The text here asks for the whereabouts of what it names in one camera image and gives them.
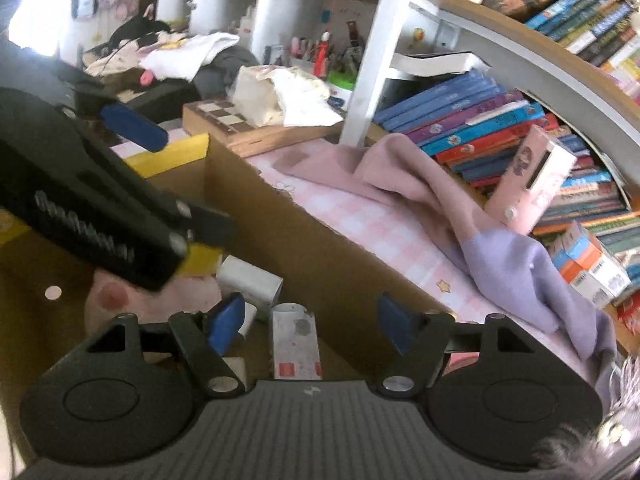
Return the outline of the white square charger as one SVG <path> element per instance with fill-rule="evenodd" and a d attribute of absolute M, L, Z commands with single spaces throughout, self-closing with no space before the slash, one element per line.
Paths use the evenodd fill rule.
<path fill-rule="evenodd" d="M 239 292 L 259 311 L 268 312 L 280 297 L 283 278 L 235 256 L 221 263 L 216 281 L 224 294 Z"/>

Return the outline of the white red small box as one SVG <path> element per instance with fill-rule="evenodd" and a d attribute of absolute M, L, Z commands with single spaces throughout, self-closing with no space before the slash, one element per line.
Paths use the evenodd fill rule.
<path fill-rule="evenodd" d="M 271 309 L 269 327 L 273 378 L 303 382 L 321 380 L 314 315 L 301 304 L 277 304 Z"/>

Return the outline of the yellow cardboard box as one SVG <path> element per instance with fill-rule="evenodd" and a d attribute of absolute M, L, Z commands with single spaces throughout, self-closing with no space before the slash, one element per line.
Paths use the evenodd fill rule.
<path fill-rule="evenodd" d="M 390 294 L 430 312 L 440 303 L 361 244 L 314 218 L 293 196 L 220 142 L 201 134 L 150 158 L 150 185 L 190 208 L 191 253 L 182 270 L 213 270 L 231 254 L 282 278 L 281 299 L 318 321 L 326 379 L 372 378 L 395 351 L 376 326 Z M 25 464 L 36 456 L 20 423 L 22 397 L 85 335 L 96 260 L 80 258 L 12 216 L 1 217 L 1 420 Z"/>

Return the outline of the pink plush pig toy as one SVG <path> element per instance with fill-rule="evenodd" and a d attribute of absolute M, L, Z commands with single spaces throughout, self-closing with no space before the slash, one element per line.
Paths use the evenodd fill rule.
<path fill-rule="evenodd" d="M 177 276 L 159 292 L 148 292 L 103 270 L 96 270 L 85 303 L 87 335 L 117 315 L 133 313 L 141 324 L 167 322 L 177 312 L 206 312 L 222 299 L 211 275 Z"/>

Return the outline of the beige large power adapter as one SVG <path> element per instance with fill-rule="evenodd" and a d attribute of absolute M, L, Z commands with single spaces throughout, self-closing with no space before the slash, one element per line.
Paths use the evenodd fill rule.
<path fill-rule="evenodd" d="M 247 387 L 247 369 L 245 360 L 237 358 L 236 356 L 225 356 L 224 362 L 228 365 L 230 370 L 239 378 L 240 382 Z"/>

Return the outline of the yellow tape roll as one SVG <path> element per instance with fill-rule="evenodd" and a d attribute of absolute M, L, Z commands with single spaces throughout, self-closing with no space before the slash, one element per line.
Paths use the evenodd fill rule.
<path fill-rule="evenodd" d="M 217 273 L 224 258 L 220 247 L 212 247 L 201 243 L 190 245 L 189 255 L 180 263 L 177 276 L 206 276 Z"/>

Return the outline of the pile of clothes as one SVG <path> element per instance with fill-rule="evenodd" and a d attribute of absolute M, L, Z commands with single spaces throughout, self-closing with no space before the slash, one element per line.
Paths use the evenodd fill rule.
<path fill-rule="evenodd" d="M 241 67 L 257 64 L 239 36 L 191 36 L 142 15 L 116 29 L 91 54 L 94 59 L 86 62 L 85 72 L 116 93 L 182 81 L 202 96 L 213 96 L 232 86 Z"/>

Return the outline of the wooden chess board box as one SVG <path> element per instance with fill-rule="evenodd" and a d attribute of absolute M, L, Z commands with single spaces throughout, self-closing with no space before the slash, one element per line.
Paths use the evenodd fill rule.
<path fill-rule="evenodd" d="M 207 133 L 242 158 L 265 154 L 278 148 L 339 133 L 342 124 L 331 127 L 253 127 L 226 99 L 186 103 L 182 107 L 182 128 L 190 136 Z"/>

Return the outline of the pink cartoon table mat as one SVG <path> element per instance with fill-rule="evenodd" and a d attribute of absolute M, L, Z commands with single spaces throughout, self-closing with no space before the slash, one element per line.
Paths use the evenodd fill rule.
<path fill-rule="evenodd" d="M 286 170 L 282 174 L 278 167 L 293 165 L 301 157 L 306 162 L 306 156 L 320 162 L 331 161 L 334 158 L 346 162 L 336 162 L 339 174 L 353 172 L 362 159 L 362 148 L 350 148 L 329 144 L 329 141 L 314 140 L 302 144 L 279 148 L 278 150 L 250 157 L 247 163 L 252 165 L 258 174 L 277 191 L 292 198 L 298 206 L 303 207 L 308 214 L 326 224 L 329 228 L 339 232 L 352 242 L 375 254 L 388 266 L 402 274 L 430 296 L 453 310 L 460 321 L 484 321 L 489 313 L 506 313 L 512 315 L 515 321 L 531 333 L 536 339 L 548 347 L 556 356 L 563 360 L 572 370 L 582 376 L 591 385 L 598 378 L 600 364 L 597 359 L 583 361 L 575 351 L 564 330 L 545 333 L 536 326 L 526 323 L 532 320 L 533 314 L 526 314 L 526 320 L 515 316 L 511 310 L 503 311 L 499 306 L 488 300 L 478 291 L 475 282 L 469 275 L 458 269 L 426 235 L 418 217 L 405 205 L 390 205 L 371 200 L 349 191 L 342 191 L 320 184 L 306 177 L 294 177 Z M 502 270 L 499 278 L 506 285 L 516 285 L 516 271 L 522 277 L 525 270 L 534 276 L 537 271 L 537 260 L 543 264 L 550 263 L 549 257 L 540 244 L 527 239 L 524 249 L 521 247 L 505 248 L 498 242 L 489 242 L 489 249 L 498 249 L 499 256 L 506 256 L 506 262 L 498 264 L 497 257 L 491 257 L 492 270 Z M 565 282 L 554 266 L 544 276 L 553 275 L 560 280 L 561 287 Z"/>

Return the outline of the purple pink cloth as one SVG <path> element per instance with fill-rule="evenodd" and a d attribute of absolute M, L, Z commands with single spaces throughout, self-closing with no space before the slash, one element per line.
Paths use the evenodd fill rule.
<path fill-rule="evenodd" d="M 297 148 L 273 165 L 281 174 L 338 188 L 390 206 L 406 206 L 427 237 L 483 296 L 544 333 L 564 330 L 583 360 L 608 379 L 616 358 L 613 322 L 563 280 L 532 238 L 490 218 L 483 208 L 406 136 L 384 136 L 370 148 Z"/>

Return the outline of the orange white medicine boxes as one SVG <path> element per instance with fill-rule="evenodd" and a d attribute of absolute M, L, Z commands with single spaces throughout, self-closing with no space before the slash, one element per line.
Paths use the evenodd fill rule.
<path fill-rule="evenodd" d="M 605 308 L 630 285 L 620 262 L 576 221 L 552 243 L 549 254 L 564 281 L 598 309 Z"/>

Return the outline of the white side shelf unit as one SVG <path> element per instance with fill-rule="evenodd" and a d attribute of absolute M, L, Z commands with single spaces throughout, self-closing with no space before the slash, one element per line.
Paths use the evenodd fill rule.
<path fill-rule="evenodd" d="M 378 0 L 157 0 L 156 17 L 190 35 L 232 32 L 261 61 L 266 49 L 289 48 L 295 38 L 315 42 L 331 34 L 337 49 L 349 29 L 367 36 Z"/>

